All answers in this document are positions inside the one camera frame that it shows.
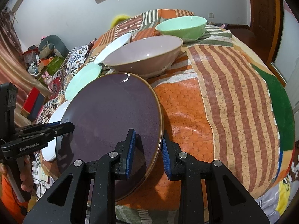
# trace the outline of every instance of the yellow object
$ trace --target yellow object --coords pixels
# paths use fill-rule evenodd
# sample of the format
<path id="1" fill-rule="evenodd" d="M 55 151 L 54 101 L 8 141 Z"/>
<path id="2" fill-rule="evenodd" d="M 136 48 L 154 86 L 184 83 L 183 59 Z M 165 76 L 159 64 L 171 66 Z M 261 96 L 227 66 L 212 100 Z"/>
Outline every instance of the yellow object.
<path id="1" fill-rule="evenodd" d="M 113 28 L 115 27 L 116 25 L 118 25 L 120 22 L 124 21 L 124 20 L 127 20 L 131 18 L 130 16 L 127 16 L 127 15 L 119 15 L 119 16 L 116 16 L 113 20 L 112 20 L 112 23 L 111 23 L 111 26 L 110 28 Z"/>
<path id="2" fill-rule="evenodd" d="M 291 184 L 287 176 L 279 182 L 279 201 L 276 207 L 276 211 L 278 211 L 280 215 L 282 215 L 287 208 L 290 193 Z"/>

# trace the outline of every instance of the metal screw head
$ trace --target metal screw head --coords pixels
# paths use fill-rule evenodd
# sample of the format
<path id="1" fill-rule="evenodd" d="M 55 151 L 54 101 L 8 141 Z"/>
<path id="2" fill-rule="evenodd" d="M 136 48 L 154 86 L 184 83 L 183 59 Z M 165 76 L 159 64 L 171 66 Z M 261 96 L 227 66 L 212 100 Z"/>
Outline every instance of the metal screw head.
<path id="1" fill-rule="evenodd" d="M 181 158 L 186 158 L 186 157 L 188 156 L 188 154 L 185 153 L 185 152 L 180 152 L 180 153 L 178 154 L 178 156 L 181 157 Z"/>
<path id="2" fill-rule="evenodd" d="M 79 167 L 79 166 L 81 166 L 82 165 L 82 160 L 76 160 L 75 162 L 74 162 L 74 165 L 76 166 L 76 167 Z"/>
<path id="3" fill-rule="evenodd" d="M 113 158 L 113 157 L 117 157 L 118 153 L 117 152 L 110 152 L 109 153 L 109 157 Z"/>
<path id="4" fill-rule="evenodd" d="M 213 162 L 213 164 L 214 164 L 216 167 L 220 167 L 220 166 L 222 165 L 222 162 L 219 161 L 219 160 L 215 160 L 215 161 Z"/>

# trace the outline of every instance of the light green plate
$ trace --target light green plate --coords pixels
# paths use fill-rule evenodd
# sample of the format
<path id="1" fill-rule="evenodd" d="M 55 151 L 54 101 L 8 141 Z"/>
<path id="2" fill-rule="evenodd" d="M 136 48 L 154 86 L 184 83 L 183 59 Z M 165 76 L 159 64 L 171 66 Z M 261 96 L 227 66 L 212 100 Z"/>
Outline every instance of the light green plate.
<path id="1" fill-rule="evenodd" d="M 184 16 L 166 20 L 156 26 L 163 35 L 180 37 L 184 43 L 198 40 L 204 35 L 207 20 L 198 16 Z"/>
<path id="2" fill-rule="evenodd" d="M 73 98 L 91 81 L 97 79 L 102 71 L 102 67 L 94 63 L 87 64 L 71 80 L 65 91 L 65 99 Z"/>

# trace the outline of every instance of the brown plate edge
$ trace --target brown plate edge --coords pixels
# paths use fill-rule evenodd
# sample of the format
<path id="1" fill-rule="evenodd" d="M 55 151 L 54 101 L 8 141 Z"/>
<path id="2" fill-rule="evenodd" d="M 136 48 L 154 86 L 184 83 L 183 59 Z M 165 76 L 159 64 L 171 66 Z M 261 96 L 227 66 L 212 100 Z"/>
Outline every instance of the brown plate edge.
<path id="1" fill-rule="evenodd" d="M 162 113 L 162 109 L 161 109 L 161 104 L 160 104 L 160 100 L 156 94 L 156 92 L 154 91 L 154 89 L 152 88 L 152 86 L 146 81 L 144 80 L 143 78 L 141 78 L 140 76 L 136 75 L 136 74 L 133 74 L 133 73 L 129 73 L 129 72 L 113 72 L 111 74 L 117 74 L 117 73 L 126 73 L 126 74 L 130 74 L 134 77 L 137 77 L 139 79 L 141 79 L 143 81 L 143 83 L 149 87 L 149 89 L 152 91 L 153 95 L 155 96 L 156 98 L 156 103 L 157 103 L 157 107 L 159 109 L 159 113 L 160 113 L 160 137 L 159 137 L 159 141 L 158 141 L 158 146 L 157 146 L 157 151 L 156 151 L 156 154 L 153 156 L 153 159 L 152 159 L 152 162 L 148 168 L 148 170 L 146 171 L 145 173 L 145 176 L 140 180 L 140 182 L 136 185 L 136 187 L 134 189 L 132 189 L 128 194 L 126 194 L 125 196 L 123 196 L 122 198 L 120 199 L 117 199 L 115 200 L 115 202 L 118 202 L 118 201 L 121 201 L 123 200 L 124 198 L 128 197 L 130 194 L 132 194 L 137 188 L 139 188 L 142 183 L 147 179 L 147 177 L 149 176 L 149 174 L 151 173 L 152 169 L 154 168 L 154 165 L 158 159 L 158 155 L 160 153 L 160 150 L 161 150 L 161 143 L 162 143 L 162 138 L 163 138 L 163 129 L 164 129 L 164 117 L 163 117 L 163 113 Z"/>

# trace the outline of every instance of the curtain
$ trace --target curtain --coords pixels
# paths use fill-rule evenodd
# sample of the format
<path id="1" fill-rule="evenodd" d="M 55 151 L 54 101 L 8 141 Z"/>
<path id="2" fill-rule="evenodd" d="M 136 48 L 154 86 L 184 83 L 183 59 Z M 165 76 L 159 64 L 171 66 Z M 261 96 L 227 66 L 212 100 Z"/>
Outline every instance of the curtain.
<path id="1" fill-rule="evenodd" d="M 18 88 L 15 124 L 19 127 L 31 124 L 21 115 L 24 101 L 36 87 L 43 95 L 50 95 L 49 90 L 25 70 L 20 41 L 10 21 L 10 13 L 0 14 L 0 84 L 12 82 Z"/>

